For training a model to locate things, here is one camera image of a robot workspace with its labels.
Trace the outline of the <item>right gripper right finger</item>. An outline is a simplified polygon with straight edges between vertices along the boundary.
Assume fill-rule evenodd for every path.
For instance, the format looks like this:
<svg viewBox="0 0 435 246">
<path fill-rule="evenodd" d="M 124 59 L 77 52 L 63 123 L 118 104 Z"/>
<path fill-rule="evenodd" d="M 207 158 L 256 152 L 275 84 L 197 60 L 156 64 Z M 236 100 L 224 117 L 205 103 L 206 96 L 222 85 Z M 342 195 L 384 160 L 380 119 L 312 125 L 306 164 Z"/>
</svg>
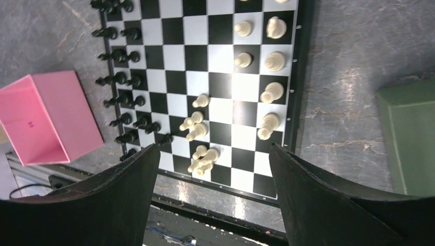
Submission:
<svg viewBox="0 0 435 246">
<path fill-rule="evenodd" d="M 434 245 L 434 197 L 378 190 L 280 145 L 269 163 L 289 245 Z"/>
</svg>

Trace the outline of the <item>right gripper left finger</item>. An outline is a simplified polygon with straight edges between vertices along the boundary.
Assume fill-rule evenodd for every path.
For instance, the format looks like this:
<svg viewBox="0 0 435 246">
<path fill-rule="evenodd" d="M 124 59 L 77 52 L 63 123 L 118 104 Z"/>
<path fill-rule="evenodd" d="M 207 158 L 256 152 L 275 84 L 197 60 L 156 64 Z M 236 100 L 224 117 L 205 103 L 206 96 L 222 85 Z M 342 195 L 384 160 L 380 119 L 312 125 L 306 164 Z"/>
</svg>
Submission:
<svg viewBox="0 0 435 246">
<path fill-rule="evenodd" d="M 1 245 L 142 245 L 160 156 L 151 144 L 45 196 L 1 201 Z"/>
</svg>

